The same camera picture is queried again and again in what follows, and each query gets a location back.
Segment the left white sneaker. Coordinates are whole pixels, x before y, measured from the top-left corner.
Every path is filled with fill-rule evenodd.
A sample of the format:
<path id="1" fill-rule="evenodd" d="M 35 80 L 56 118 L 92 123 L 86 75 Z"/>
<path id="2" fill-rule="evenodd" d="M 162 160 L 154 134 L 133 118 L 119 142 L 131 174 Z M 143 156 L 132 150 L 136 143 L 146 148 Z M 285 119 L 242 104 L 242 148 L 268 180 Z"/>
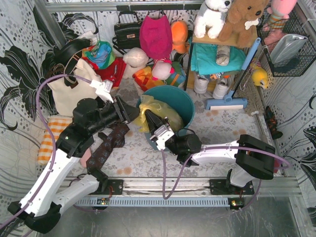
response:
<path id="1" fill-rule="evenodd" d="M 204 94 L 207 92 L 209 80 L 201 78 L 199 75 L 194 74 L 194 92 Z"/>

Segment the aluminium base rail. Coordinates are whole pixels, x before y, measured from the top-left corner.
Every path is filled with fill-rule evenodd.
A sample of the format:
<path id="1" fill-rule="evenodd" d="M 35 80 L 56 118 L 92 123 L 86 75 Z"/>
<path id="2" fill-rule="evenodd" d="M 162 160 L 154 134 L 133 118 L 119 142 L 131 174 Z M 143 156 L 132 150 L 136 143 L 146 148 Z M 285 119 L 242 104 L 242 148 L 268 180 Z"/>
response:
<path id="1" fill-rule="evenodd" d="M 107 194 L 90 194 L 75 203 L 78 208 L 103 210 L 107 207 L 227 207 L 238 209 L 255 194 L 252 182 L 237 188 L 224 178 L 183 178 L 174 193 L 176 179 L 126 179 Z"/>

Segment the pink sock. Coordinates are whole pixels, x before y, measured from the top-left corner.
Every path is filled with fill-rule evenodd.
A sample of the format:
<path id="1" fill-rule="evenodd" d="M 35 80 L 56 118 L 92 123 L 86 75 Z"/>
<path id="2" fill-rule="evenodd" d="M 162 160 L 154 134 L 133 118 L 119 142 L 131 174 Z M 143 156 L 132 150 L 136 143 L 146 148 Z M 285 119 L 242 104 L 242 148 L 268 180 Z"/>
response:
<path id="1" fill-rule="evenodd" d="M 91 150 L 86 150 L 83 156 L 80 158 L 80 164 L 82 167 L 86 168 L 86 162 L 91 157 Z"/>

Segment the orange checkered towel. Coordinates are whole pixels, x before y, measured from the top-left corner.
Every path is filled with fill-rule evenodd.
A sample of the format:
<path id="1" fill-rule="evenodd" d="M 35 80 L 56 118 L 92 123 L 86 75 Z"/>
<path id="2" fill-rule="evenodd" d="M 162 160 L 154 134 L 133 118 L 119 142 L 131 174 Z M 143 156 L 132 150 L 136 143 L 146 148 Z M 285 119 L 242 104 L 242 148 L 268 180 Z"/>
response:
<path id="1" fill-rule="evenodd" d="M 72 122 L 71 117 L 55 115 L 48 119 L 48 127 L 54 135 L 55 141 L 59 138 L 61 132 Z M 52 155 L 53 144 L 49 132 L 46 130 L 38 152 L 37 162 L 39 165 L 46 165 Z"/>

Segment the yellow plastic trash bag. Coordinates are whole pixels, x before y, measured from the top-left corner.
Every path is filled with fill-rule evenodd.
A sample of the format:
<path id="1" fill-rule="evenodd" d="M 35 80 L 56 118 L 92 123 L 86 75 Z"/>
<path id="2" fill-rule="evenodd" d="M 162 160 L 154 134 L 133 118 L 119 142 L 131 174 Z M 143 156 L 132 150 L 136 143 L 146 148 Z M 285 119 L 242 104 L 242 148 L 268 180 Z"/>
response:
<path id="1" fill-rule="evenodd" d="M 156 100 L 150 95 L 141 95 L 139 104 L 139 116 L 133 121 L 134 124 L 140 127 L 140 132 L 149 133 L 148 119 L 146 119 L 145 112 L 152 112 L 154 115 L 167 120 L 173 131 L 179 131 L 184 128 L 184 122 L 181 116 L 167 103 Z"/>

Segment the brown plush dog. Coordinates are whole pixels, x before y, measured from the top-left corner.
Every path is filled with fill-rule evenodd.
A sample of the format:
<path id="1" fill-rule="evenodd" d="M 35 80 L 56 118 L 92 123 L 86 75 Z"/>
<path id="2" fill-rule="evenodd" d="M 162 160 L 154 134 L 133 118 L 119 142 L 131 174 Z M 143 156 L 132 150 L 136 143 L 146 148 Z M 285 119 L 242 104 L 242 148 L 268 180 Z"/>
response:
<path id="1" fill-rule="evenodd" d="M 218 39 L 226 41 L 234 33 L 237 35 L 237 47 L 247 47 L 268 3 L 268 0 L 233 1 Z"/>

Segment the black leather handbag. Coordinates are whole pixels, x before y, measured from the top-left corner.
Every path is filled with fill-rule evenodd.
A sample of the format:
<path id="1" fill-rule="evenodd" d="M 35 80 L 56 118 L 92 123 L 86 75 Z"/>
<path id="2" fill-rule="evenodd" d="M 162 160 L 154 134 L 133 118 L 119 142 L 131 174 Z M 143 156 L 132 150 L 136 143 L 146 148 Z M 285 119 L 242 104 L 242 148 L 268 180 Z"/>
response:
<path id="1" fill-rule="evenodd" d="M 134 15 L 136 21 L 122 23 L 120 17 L 123 15 Z M 118 22 L 114 25 L 115 36 L 112 38 L 113 48 L 124 55 L 127 49 L 141 48 L 140 28 L 142 21 L 135 11 L 121 11 Z"/>

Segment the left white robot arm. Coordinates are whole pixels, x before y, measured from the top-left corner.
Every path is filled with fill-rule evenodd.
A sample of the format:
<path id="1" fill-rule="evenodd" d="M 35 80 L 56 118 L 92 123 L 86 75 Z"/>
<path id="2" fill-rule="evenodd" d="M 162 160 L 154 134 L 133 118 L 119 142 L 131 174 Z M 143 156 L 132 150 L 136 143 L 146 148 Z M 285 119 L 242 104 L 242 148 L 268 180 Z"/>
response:
<path id="1" fill-rule="evenodd" d="M 20 201 L 12 202 L 8 211 L 24 221 L 31 230 L 46 234 L 59 222 L 61 215 L 84 196 L 108 188 L 108 176 L 99 168 L 58 192 L 73 166 L 94 143 L 94 134 L 118 123 L 129 124 L 140 114 L 139 108 L 124 102 L 120 96 L 98 107 L 95 99 L 86 98 L 73 110 L 73 121 L 60 134 L 52 156 L 31 190 Z"/>

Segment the right white sneaker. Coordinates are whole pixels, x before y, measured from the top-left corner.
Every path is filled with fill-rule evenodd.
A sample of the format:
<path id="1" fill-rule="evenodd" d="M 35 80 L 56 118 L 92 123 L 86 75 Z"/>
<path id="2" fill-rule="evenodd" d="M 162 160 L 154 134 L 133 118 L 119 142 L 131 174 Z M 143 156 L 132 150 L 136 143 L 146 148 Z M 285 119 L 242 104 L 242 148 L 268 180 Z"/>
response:
<path id="1" fill-rule="evenodd" d="M 231 84 L 232 84 L 232 80 L 229 78 L 220 79 L 214 88 L 214 91 L 212 94 L 213 98 L 223 99 L 224 96 L 228 93 Z"/>

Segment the white plush bear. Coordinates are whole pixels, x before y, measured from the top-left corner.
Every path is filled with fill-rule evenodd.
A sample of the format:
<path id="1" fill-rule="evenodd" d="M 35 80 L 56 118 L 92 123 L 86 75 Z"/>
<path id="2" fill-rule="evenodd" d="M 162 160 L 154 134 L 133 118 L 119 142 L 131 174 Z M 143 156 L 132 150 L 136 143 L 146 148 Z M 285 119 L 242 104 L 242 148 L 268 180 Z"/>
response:
<path id="1" fill-rule="evenodd" d="M 140 48 L 132 48 L 123 56 L 123 62 L 126 64 L 123 79 L 131 79 L 139 70 L 146 67 L 149 57 Z"/>

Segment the white plush dog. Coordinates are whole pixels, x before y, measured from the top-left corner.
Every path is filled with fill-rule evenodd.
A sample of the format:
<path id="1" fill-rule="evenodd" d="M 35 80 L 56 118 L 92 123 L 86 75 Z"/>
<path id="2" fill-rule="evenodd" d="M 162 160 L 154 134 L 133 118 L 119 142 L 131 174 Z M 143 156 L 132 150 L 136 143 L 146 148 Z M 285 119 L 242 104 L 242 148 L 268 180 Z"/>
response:
<path id="1" fill-rule="evenodd" d="M 231 0 L 205 0 L 195 19 L 194 36 L 198 39 L 205 35 L 210 39 L 217 38 L 231 5 Z"/>

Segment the red cloth garment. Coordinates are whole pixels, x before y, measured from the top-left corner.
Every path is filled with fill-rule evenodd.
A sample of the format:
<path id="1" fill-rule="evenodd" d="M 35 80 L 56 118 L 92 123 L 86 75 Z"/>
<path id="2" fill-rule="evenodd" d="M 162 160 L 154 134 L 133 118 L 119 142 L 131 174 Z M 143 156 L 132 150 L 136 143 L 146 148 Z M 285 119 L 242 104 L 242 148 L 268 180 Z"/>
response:
<path id="1" fill-rule="evenodd" d="M 117 57 L 114 62 L 108 66 L 106 69 L 95 70 L 102 80 L 110 80 L 113 83 L 112 88 L 118 88 L 124 71 L 126 68 L 126 63 L 123 61 L 122 57 Z"/>

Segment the dark patterned necktie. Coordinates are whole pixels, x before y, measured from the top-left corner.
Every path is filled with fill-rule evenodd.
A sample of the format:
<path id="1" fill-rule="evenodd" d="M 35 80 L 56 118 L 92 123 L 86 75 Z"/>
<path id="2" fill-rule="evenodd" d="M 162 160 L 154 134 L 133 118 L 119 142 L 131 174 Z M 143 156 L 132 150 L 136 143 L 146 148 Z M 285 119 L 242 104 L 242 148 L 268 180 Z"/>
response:
<path id="1" fill-rule="evenodd" d="M 112 130 L 109 135 L 98 132 L 98 137 L 102 143 L 86 162 L 89 174 L 103 167 L 114 148 L 122 148 L 125 145 L 125 135 L 129 131 L 129 127 L 125 123 L 114 123 L 108 128 Z"/>

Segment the silver pouch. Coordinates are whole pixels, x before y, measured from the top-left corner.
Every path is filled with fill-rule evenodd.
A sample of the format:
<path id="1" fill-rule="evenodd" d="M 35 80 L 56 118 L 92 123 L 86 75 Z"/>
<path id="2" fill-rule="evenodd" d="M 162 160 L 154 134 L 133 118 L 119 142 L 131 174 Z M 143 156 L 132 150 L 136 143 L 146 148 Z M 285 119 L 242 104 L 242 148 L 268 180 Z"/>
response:
<path id="1" fill-rule="evenodd" d="M 308 41 L 306 36 L 298 34 L 286 34 L 276 44 L 270 53 L 270 60 L 273 64 L 293 58 Z"/>

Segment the blue handled broom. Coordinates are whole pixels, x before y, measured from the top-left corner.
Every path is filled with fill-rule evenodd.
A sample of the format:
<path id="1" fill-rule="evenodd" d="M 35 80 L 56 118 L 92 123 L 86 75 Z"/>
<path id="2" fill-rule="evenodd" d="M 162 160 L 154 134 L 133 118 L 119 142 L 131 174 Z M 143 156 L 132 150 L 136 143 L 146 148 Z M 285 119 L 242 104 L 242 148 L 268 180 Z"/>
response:
<path id="1" fill-rule="evenodd" d="M 245 76 L 246 70 L 248 69 L 250 62 L 252 61 L 255 53 L 257 52 L 258 46 L 261 42 L 260 38 L 256 38 L 253 45 L 250 47 L 245 61 L 241 67 L 241 71 L 232 83 L 231 88 L 228 90 L 227 94 L 224 95 L 223 99 L 207 99 L 206 110 L 218 111 L 218 110 L 240 110 L 247 107 L 248 101 L 246 98 L 235 98 L 234 95 L 240 85 L 243 77 Z"/>

